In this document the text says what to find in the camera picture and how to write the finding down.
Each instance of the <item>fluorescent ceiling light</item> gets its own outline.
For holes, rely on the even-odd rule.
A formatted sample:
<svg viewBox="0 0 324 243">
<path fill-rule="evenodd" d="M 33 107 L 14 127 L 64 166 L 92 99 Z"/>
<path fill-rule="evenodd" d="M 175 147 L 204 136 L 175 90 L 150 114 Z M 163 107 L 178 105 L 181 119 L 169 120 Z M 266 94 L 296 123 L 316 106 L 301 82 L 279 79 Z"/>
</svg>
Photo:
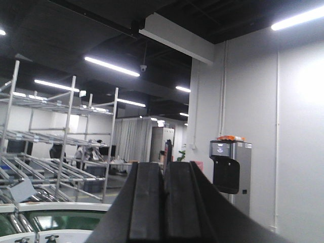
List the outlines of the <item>fluorescent ceiling light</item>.
<svg viewBox="0 0 324 243">
<path fill-rule="evenodd" d="M 186 114 L 186 113 L 179 113 L 180 115 L 183 115 L 183 116 L 187 116 L 187 117 L 189 117 L 189 115 L 188 114 Z"/>
<path fill-rule="evenodd" d="M 106 111 L 107 111 L 106 109 L 104 109 L 104 108 L 99 108 L 99 107 L 96 107 L 96 110 L 97 110 L 97 111 L 103 111 L 103 112 L 106 112 Z"/>
<path fill-rule="evenodd" d="M 145 107 L 146 106 L 144 104 L 137 103 L 137 102 L 130 101 L 130 100 L 117 99 L 117 101 L 122 102 L 122 103 L 131 104 L 131 105 L 137 105 L 137 106 L 141 106 L 141 107 Z"/>
<path fill-rule="evenodd" d="M 79 92 L 79 97 L 81 98 L 81 97 L 84 97 L 84 96 L 86 96 L 87 95 L 87 91 L 86 90 L 80 90 L 80 92 Z"/>
<path fill-rule="evenodd" d="M 190 92 L 191 92 L 191 90 L 190 90 L 190 89 L 187 89 L 187 88 L 184 88 L 184 87 L 181 87 L 181 86 L 176 86 L 176 89 L 177 89 L 177 90 L 181 90 L 181 91 L 184 91 L 184 92 L 188 92 L 188 93 L 190 93 Z"/>
<path fill-rule="evenodd" d="M 157 126 L 158 126 L 159 128 L 164 127 L 165 123 L 166 123 L 165 120 L 157 120 Z"/>
<path fill-rule="evenodd" d="M 40 84 L 40 85 L 51 86 L 51 87 L 55 87 L 55 88 L 59 88 L 59 89 L 63 89 L 63 90 L 70 90 L 70 91 L 72 90 L 71 87 L 64 86 L 64 85 L 58 85 L 58 84 L 54 84 L 54 83 L 50 83 L 50 82 L 42 81 L 42 80 L 38 80 L 38 79 L 35 79 L 34 81 L 35 81 L 35 83 Z"/>
<path fill-rule="evenodd" d="M 13 94 L 14 94 L 15 96 L 26 97 L 26 95 L 23 94 L 23 93 L 13 92 Z"/>
<path fill-rule="evenodd" d="M 140 75 L 137 72 L 133 72 L 133 71 L 127 70 L 125 68 L 112 65 L 112 64 L 107 63 L 107 62 L 99 61 L 99 60 L 91 58 L 91 57 L 85 57 L 85 60 L 88 61 L 88 62 L 95 63 L 97 65 L 103 66 L 103 67 L 108 67 L 108 68 L 113 69 L 113 70 L 118 71 L 118 72 L 126 73 L 126 74 L 131 75 L 131 76 L 139 77 L 139 75 Z"/>
<path fill-rule="evenodd" d="M 278 23 L 275 23 L 271 26 L 273 30 L 284 29 L 287 27 L 291 27 L 297 24 L 301 24 L 307 21 L 311 21 L 314 19 L 318 19 L 324 17 L 324 6 L 319 7 L 317 9 L 310 10 L 308 12 L 296 15 L 294 17 L 282 20 Z"/>
<path fill-rule="evenodd" d="M 41 97 L 41 96 L 35 96 L 35 95 L 28 95 L 30 99 L 36 99 L 36 100 L 47 100 L 47 98 Z"/>
</svg>

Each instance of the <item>metal rack frame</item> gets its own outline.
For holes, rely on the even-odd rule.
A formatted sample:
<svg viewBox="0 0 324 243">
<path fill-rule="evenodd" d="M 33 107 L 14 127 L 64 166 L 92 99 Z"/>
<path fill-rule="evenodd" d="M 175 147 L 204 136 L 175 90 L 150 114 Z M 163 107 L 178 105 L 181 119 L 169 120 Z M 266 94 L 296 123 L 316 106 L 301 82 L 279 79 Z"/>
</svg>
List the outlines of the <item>metal rack frame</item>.
<svg viewBox="0 0 324 243">
<path fill-rule="evenodd" d="M 115 124 L 115 118 L 116 118 L 116 109 L 117 109 L 117 98 L 118 98 L 118 88 L 115 90 L 115 100 L 114 102 L 110 103 L 104 103 L 104 104 L 98 104 L 98 105 L 92 105 L 92 97 L 93 95 L 90 95 L 89 104 L 87 107 L 81 106 L 81 107 L 75 107 L 72 106 L 73 104 L 73 96 L 74 96 L 74 87 L 76 82 L 76 76 L 73 76 L 72 82 L 71 82 L 71 91 L 59 94 L 47 99 L 37 99 L 37 92 L 34 92 L 34 96 L 27 97 L 20 97 L 15 96 L 14 91 L 16 88 L 16 82 L 17 82 L 17 76 L 19 71 L 19 65 L 20 62 L 16 61 L 15 68 L 14 68 L 14 74 L 11 81 L 7 82 L 5 85 L 0 87 L 0 97 L 4 97 L 0 99 L 0 103 L 6 103 L 8 104 L 8 110 L 6 115 L 6 120 L 4 124 L 3 131 L 0 131 L 0 136 L 3 138 L 1 139 L 0 143 L 0 161 L 2 161 L 4 164 L 8 165 L 17 175 L 19 175 L 20 179 L 11 180 L 10 176 L 6 173 L 5 170 L 0 168 L 0 176 L 4 179 L 1 179 L 2 182 L 18 182 L 19 180 L 23 180 L 23 178 L 27 177 L 26 174 L 24 174 L 22 171 L 17 169 L 13 163 L 11 163 L 9 160 L 13 160 L 16 164 L 19 165 L 19 167 L 25 169 L 26 171 L 30 172 L 33 176 L 35 176 L 37 179 L 33 180 L 33 183 L 41 183 L 41 184 L 51 184 L 55 183 L 55 196 L 59 195 L 61 192 L 59 190 L 60 185 L 70 187 L 74 190 L 76 190 L 76 201 L 77 201 L 77 195 L 79 192 L 82 192 L 86 195 L 92 196 L 100 201 L 102 203 L 105 202 L 105 195 L 106 195 L 106 187 L 107 187 L 107 180 L 108 180 L 108 171 L 109 171 L 109 165 L 111 160 L 111 150 L 112 150 L 112 141 L 113 141 L 113 133 L 114 133 L 114 124 Z M 4 89 L 11 86 L 10 94 L 1 93 Z M 69 95 L 69 105 L 63 105 L 61 102 L 57 101 L 56 103 L 53 102 L 54 100 Z M 31 108 L 31 116 L 29 121 L 29 128 L 28 132 L 21 132 L 21 131 L 10 131 L 8 130 L 8 124 L 9 124 L 9 118 L 10 113 L 12 109 L 12 105 L 15 106 L 21 106 L 21 107 L 27 107 Z M 113 105 L 113 113 L 109 111 L 102 111 L 97 109 L 97 107 L 100 106 L 108 106 Z M 52 111 L 52 112 L 59 112 L 59 113 L 67 113 L 66 118 L 66 124 L 64 128 L 32 128 L 32 119 L 34 115 L 34 110 L 46 110 L 46 111 Z M 72 114 L 75 115 L 81 115 L 87 117 L 87 123 L 86 123 L 86 130 L 84 133 L 70 133 L 68 132 L 68 125 L 70 116 Z M 88 126 L 89 126 L 89 117 L 90 114 L 101 114 L 101 115 L 112 115 L 112 132 L 111 133 L 88 133 Z M 34 133 L 31 131 L 63 131 L 64 136 L 57 136 L 57 135 L 45 135 L 40 133 Z M 107 145 L 101 145 L 99 143 L 92 143 L 87 142 L 85 140 L 80 139 L 73 139 L 68 138 L 68 135 L 84 135 L 85 140 L 87 139 L 87 135 L 110 135 L 110 147 L 109 147 L 109 157 L 108 162 L 106 163 L 106 173 L 104 178 L 97 178 L 83 170 L 79 170 L 78 168 L 72 167 L 66 163 L 63 162 L 65 159 L 64 157 L 64 151 L 66 145 L 83 145 L 83 146 L 107 146 Z M 27 155 L 27 143 L 25 146 L 25 152 L 23 154 L 20 154 L 23 156 L 23 161 L 18 157 L 18 155 L 12 155 L 7 154 L 4 151 L 4 143 L 5 139 L 12 139 L 12 140 L 22 140 L 22 141 L 30 141 L 30 142 L 41 142 L 41 143 L 58 143 L 62 144 L 62 153 L 60 156 L 60 159 L 39 159 L 32 157 L 30 155 Z M 34 163 L 41 166 L 43 169 L 52 172 L 53 174 L 57 174 L 57 178 L 55 179 L 47 179 L 42 174 L 38 173 L 36 170 L 34 170 L 29 165 L 25 164 L 25 159 L 32 160 Z M 84 157 L 81 158 L 81 166 L 83 163 L 90 163 L 93 164 L 91 161 L 84 161 Z M 70 186 L 68 184 L 65 184 L 66 182 L 76 182 L 76 181 L 104 181 L 104 188 L 103 188 L 103 194 L 102 198 L 92 195 L 88 192 L 85 192 L 79 188 L 80 183 L 78 183 L 77 187 Z"/>
</svg>

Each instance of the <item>white wall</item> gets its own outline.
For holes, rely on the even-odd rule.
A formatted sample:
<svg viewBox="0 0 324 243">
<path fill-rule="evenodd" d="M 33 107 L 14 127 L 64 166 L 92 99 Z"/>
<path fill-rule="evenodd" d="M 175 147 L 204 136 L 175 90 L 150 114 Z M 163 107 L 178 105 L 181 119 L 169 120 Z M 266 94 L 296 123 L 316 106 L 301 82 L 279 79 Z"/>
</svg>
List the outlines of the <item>white wall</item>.
<svg viewBox="0 0 324 243">
<path fill-rule="evenodd" d="M 293 242 L 324 238 L 324 21 L 229 41 L 224 135 L 252 142 L 251 217 L 274 226 L 278 82 L 278 224 Z M 212 179 L 209 141 L 219 127 L 224 44 L 215 63 L 192 63 L 187 150 Z"/>
</svg>

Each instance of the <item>floor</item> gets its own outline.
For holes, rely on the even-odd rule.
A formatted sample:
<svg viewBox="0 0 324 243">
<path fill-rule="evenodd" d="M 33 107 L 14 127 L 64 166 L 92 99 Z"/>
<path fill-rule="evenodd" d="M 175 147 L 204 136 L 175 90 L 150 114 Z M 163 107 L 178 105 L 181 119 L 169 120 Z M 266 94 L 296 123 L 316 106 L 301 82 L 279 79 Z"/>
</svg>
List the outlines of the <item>floor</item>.
<svg viewBox="0 0 324 243">
<path fill-rule="evenodd" d="M 105 197 L 106 204 L 113 203 L 113 201 L 118 196 L 119 191 L 123 187 L 126 179 L 127 179 L 127 176 L 109 175 L 107 189 L 106 189 L 106 197 Z M 72 200 L 75 200 L 75 190 L 67 188 L 67 187 L 61 187 L 60 190 L 63 191 L 65 194 L 67 194 Z M 102 197 L 102 191 L 93 193 L 93 194 L 98 197 Z M 101 203 L 96 198 L 90 197 L 83 193 L 79 193 L 77 201 L 84 202 L 84 203 Z"/>
</svg>

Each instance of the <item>computer screen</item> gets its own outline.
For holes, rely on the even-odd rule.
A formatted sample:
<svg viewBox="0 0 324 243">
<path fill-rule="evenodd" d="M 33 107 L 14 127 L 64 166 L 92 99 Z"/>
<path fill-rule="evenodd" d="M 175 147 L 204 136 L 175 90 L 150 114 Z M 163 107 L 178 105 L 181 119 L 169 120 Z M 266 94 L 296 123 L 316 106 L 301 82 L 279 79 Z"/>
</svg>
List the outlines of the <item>computer screen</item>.
<svg viewBox="0 0 324 243">
<path fill-rule="evenodd" d="M 99 148 L 99 152 L 101 155 L 109 155 L 109 147 Z M 116 145 L 111 147 L 111 157 L 115 157 L 116 154 Z"/>
<path fill-rule="evenodd" d="M 27 142 L 27 154 L 31 155 L 33 143 Z M 8 140 L 8 153 L 23 153 L 25 151 L 26 141 Z"/>
</svg>

